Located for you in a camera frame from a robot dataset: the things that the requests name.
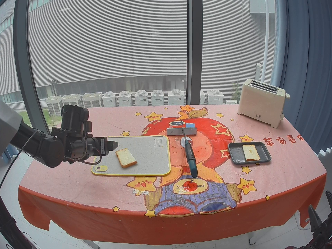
white floor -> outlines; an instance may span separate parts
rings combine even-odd
[[[330,149],[326,153],[322,152],[318,155],[326,170],[328,171],[325,190],[332,191],[332,152]],[[11,168],[1,190],[0,195],[5,202],[7,209],[12,214],[17,222],[17,226],[22,232],[28,233],[31,238],[37,243],[40,249],[91,249],[82,241],[69,236],[64,230],[58,227],[55,223],[51,222],[50,230],[45,231],[38,229],[28,223],[20,210],[20,206],[17,199],[17,189],[19,183],[31,163],[31,158],[26,154],[21,154]],[[0,178],[3,177],[8,165],[0,164]],[[317,210],[324,221],[331,212],[328,205],[325,194],[322,196]],[[312,239],[310,229],[300,230],[297,227],[295,217],[289,219],[283,226],[277,226],[259,239],[254,245],[249,244],[249,239],[252,237],[252,233],[247,233],[231,238],[207,241],[202,243],[182,244],[182,245],[135,245],[135,244],[118,244],[118,243],[104,243],[96,242],[99,244],[100,249],[171,249],[171,248],[199,248],[199,249],[284,249],[290,245],[301,247],[308,243]],[[0,249],[5,249],[6,240],[0,234]]]

bread slice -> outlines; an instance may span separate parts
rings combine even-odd
[[[243,145],[243,152],[246,158],[246,161],[260,160],[261,158],[258,155],[255,145]]]
[[[133,155],[131,155],[129,149],[124,148],[115,152],[122,168],[128,168],[137,163]]]

building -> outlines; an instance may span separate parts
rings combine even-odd
[[[249,1],[203,0],[203,91],[216,88],[230,99],[233,83],[240,88],[263,65],[265,8],[255,3],[253,9]],[[0,8],[0,97],[19,110],[14,5],[7,0]],[[266,82],[274,12],[269,30]],[[28,35],[42,106],[55,94],[186,90],[187,0],[30,0]]]

cartoon girl print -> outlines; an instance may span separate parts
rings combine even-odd
[[[241,190],[235,183],[226,184],[215,170],[229,159],[227,145],[234,142],[233,135],[225,125],[213,119],[201,117],[183,122],[194,123],[197,127],[197,135],[187,137],[196,157],[198,176],[193,178],[190,174],[183,135],[168,136],[171,172],[161,177],[154,191],[144,195],[147,210],[159,216],[179,217],[234,209],[241,201]],[[163,118],[148,124],[142,135],[167,135],[167,128],[178,124],[176,117]],[[131,182],[127,186],[135,188]]]

table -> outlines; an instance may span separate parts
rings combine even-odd
[[[304,227],[308,206],[316,207],[321,197],[326,170],[285,118],[272,128],[238,115],[237,108],[89,108],[94,136],[163,135],[175,121],[195,123],[197,135],[189,137],[198,178],[189,175],[181,136],[169,136],[172,170],[164,177],[96,176],[86,164],[49,168],[34,160],[19,185],[22,213],[36,227],[48,230],[52,220],[78,239],[150,245],[279,226],[297,210]],[[234,164],[228,143],[253,140],[266,144],[271,162]]]

